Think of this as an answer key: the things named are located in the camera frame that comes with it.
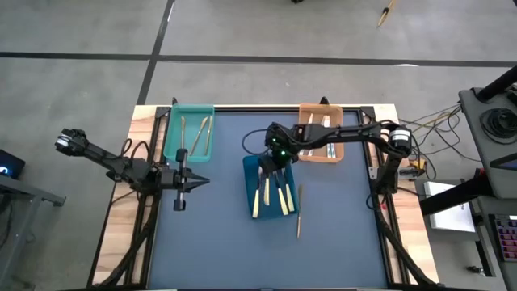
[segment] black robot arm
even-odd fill
[[[266,131],[266,146],[271,155],[260,158],[265,172],[284,168],[298,160],[301,150],[318,149],[330,143],[368,141],[388,155],[373,181],[376,193],[397,192],[397,170],[403,158],[411,154],[411,131],[392,121],[327,128],[320,124],[296,124],[291,129],[273,123]]]
[[[110,153],[90,143],[81,129],[63,129],[55,146],[56,150],[63,154],[85,157],[108,169],[106,176],[116,182],[128,183],[130,188],[137,192],[153,195],[161,189],[178,190],[174,201],[176,211],[185,210],[184,193],[189,193],[192,189],[210,182],[209,179],[198,176],[187,168],[185,149],[177,151],[176,162],[179,162],[179,169],[173,170],[168,166],[160,167],[153,162],[147,162],[143,158],[128,158],[122,154]]]

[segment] wooden handle tool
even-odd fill
[[[207,142],[204,145],[204,155],[208,155],[208,145],[210,145],[210,132],[212,131],[213,116],[210,116],[210,122],[208,122]]]
[[[184,149],[185,148],[185,125],[186,125],[186,121],[185,121],[185,116],[181,116],[181,148]]]
[[[264,188],[264,204],[269,206],[269,174],[266,175],[266,187]]]
[[[278,189],[278,198],[280,199],[280,208],[282,209],[282,214],[283,215],[289,215],[289,210],[288,210],[288,206],[285,204],[285,198],[284,198],[284,193],[282,192],[282,188],[280,186],[280,181],[278,179],[278,175],[277,174],[273,174],[275,177],[275,183],[276,183],[276,188]]]
[[[192,145],[191,147],[191,152],[188,154],[188,155],[192,155],[194,153],[194,150],[195,150],[195,145],[197,145],[197,141],[200,139],[200,135],[201,135],[201,132],[203,131],[204,129],[204,125],[207,124],[207,120],[208,120],[208,116],[206,116],[205,118],[203,118],[203,121],[201,121],[201,128],[200,128],[200,131],[197,132],[197,136],[195,137],[195,140],[194,140],[194,144]]]
[[[300,184],[298,186],[298,223],[296,224],[296,238],[300,238],[300,228],[301,228],[301,193],[303,191],[303,186]]]
[[[288,208],[289,212],[294,212],[294,202],[292,201],[291,188],[289,187],[288,175],[287,172],[284,171],[284,182],[285,182],[285,191],[288,195]]]

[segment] gray floor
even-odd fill
[[[511,0],[177,0],[162,54],[514,61],[517,7]],[[150,53],[166,0],[0,0],[0,51]],[[68,196],[45,207],[18,274],[37,290],[85,285],[113,184],[96,165],[54,150],[62,128],[118,151],[147,61],[0,59],[0,148],[27,161],[23,179]],[[395,103],[412,120],[453,105],[502,68],[158,62],[147,104]],[[476,158],[464,118],[458,149]],[[431,136],[422,150],[444,144]],[[439,178],[472,176],[477,162],[451,150],[432,156]],[[474,277],[473,244],[430,232],[442,283],[501,290],[500,277]]]

